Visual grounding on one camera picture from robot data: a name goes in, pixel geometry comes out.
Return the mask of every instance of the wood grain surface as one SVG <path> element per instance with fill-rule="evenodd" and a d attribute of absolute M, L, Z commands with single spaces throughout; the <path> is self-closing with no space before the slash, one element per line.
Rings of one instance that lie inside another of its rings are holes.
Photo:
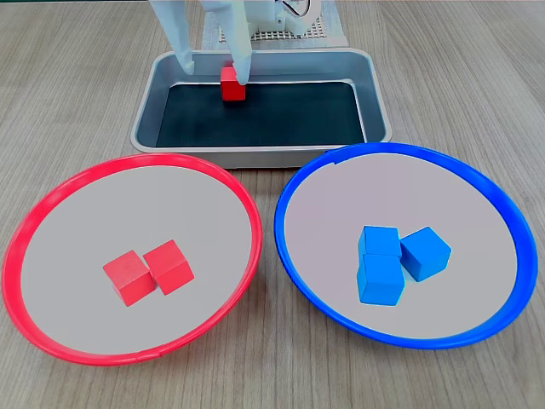
<path fill-rule="evenodd" d="M 437 149 L 511 195 L 545 251 L 545 3 L 340 2 L 370 53 L 393 140 Z M 192 44 L 204 13 L 190 3 Z M 169 45 L 147 3 L 0 4 L 0 256 L 66 178 L 134 153 L 152 61 Z M 279 261 L 273 215 L 291 170 L 236 171 L 266 232 L 250 290 L 215 329 L 124 367 L 42 353 L 0 307 L 0 409 L 543 408 L 545 286 L 500 334 L 417 351 L 360 337 L 314 308 Z"/>

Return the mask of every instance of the gray tray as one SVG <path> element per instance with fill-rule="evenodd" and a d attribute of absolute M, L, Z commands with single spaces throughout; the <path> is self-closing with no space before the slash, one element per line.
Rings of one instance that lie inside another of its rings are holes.
<path fill-rule="evenodd" d="M 170 88 L 178 84 L 219 86 L 222 67 L 232 63 L 231 55 L 226 51 L 194 51 L 193 60 L 195 72 L 191 76 L 183 72 L 172 52 L 160 55 L 153 63 L 130 138 L 139 151 L 189 154 L 227 169 L 290 168 L 301 167 L 320 154 L 341 147 L 157 147 Z M 391 138 L 390 124 L 373 64 L 369 55 L 363 51 L 349 48 L 256 50 L 252 55 L 250 82 L 350 84 L 358 108 L 363 141 L 381 142 Z"/>

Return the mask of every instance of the wooden block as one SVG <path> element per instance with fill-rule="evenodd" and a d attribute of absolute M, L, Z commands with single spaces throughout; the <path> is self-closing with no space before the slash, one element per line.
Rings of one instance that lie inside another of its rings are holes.
<path fill-rule="evenodd" d="M 365 226 L 359 239 L 360 258 L 363 254 L 401 257 L 397 228 Z"/>
<path fill-rule="evenodd" d="M 416 281 L 445 270 L 451 252 L 451 248 L 430 227 L 401 239 L 401 263 Z"/>
<path fill-rule="evenodd" d="M 174 240 L 145 254 L 144 259 L 165 296 L 195 278 L 189 263 Z"/>
<path fill-rule="evenodd" d="M 238 83 L 234 66 L 226 66 L 221 70 L 221 94 L 224 101 L 246 99 L 246 87 Z"/>
<path fill-rule="evenodd" d="M 130 306 L 156 288 L 149 268 L 134 251 L 129 251 L 104 266 L 113 288 Z"/>
<path fill-rule="evenodd" d="M 358 270 L 360 302 L 397 305 L 404 287 L 405 278 L 398 257 L 365 254 L 360 258 Z"/>

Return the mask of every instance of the white device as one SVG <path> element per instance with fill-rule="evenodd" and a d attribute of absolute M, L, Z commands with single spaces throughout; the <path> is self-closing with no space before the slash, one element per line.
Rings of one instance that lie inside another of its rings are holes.
<path fill-rule="evenodd" d="M 295 3 L 305 2 L 298 12 Z M 207 12 L 215 14 L 223 31 L 237 80 L 245 85 L 250 79 L 251 36 L 257 32 L 288 31 L 303 35 L 319 17 L 321 0 L 200 0 Z M 185 0 L 150 0 L 167 39 L 184 72 L 193 74 L 189 25 Z"/>

